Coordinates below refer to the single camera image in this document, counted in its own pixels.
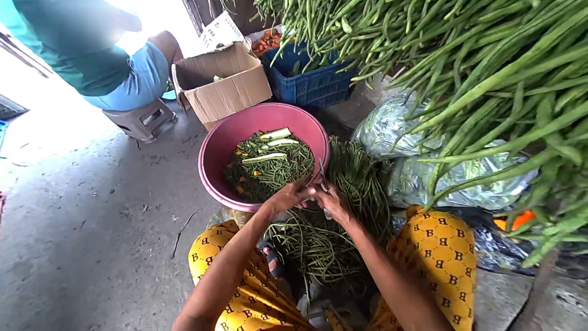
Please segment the yellow skirt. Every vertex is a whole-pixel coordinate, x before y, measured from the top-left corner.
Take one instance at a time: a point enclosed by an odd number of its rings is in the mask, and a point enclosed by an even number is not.
[[[456,330],[471,330],[473,287],[476,278],[474,237],[457,217],[412,205],[406,224],[386,250],[411,278],[436,302]],[[215,256],[239,231],[229,220],[204,231],[192,244],[188,256],[194,285]],[[313,329],[269,272],[266,257],[252,250],[235,295],[216,323],[216,330]],[[368,330],[402,330],[384,299],[380,299]]]

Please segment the cardboard box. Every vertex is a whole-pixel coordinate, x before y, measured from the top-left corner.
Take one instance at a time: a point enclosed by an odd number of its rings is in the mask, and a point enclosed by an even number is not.
[[[207,129],[272,96],[261,61],[243,42],[182,59],[172,65],[172,76],[183,110],[192,106]],[[223,79],[214,82],[214,76]]]

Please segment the stick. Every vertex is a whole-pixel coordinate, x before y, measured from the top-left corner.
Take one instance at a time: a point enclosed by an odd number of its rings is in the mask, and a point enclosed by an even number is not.
[[[180,232],[178,232],[178,237],[176,238],[176,244],[173,247],[172,258],[170,260],[173,260],[173,258],[176,257],[176,250],[178,249],[178,243],[180,242],[180,236],[182,235],[182,231],[186,228],[186,226],[188,225],[188,223],[192,219],[192,216],[194,216],[194,214],[196,214],[197,212],[198,212],[198,209],[196,209],[192,213],[192,215],[190,215],[190,217],[188,217],[188,220],[186,221],[186,223],[184,223],[184,226],[182,227],[182,229],[180,230]]]

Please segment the white plastic basket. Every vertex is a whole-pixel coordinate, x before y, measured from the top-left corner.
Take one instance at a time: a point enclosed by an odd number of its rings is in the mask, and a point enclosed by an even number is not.
[[[207,52],[217,49],[219,44],[229,45],[232,42],[244,40],[243,34],[226,11],[204,28],[200,38]]]

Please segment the concrete floor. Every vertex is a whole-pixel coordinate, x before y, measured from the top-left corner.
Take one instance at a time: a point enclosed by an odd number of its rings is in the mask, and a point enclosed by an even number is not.
[[[0,153],[0,329],[171,329],[193,288],[189,247],[220,207],[196,167],[205,129],[189,114],[137,144],[58,78],[21,79],[37,92],[13,97],[32,111],[11,124]],[[329,119],[354,127],[370,100],[358,89],[318,117],[338,133]],[[479,270],[477,330],[505,330],[531,283]],[[550,293],[537,330],[588,325],[585,282],[562,279]]]

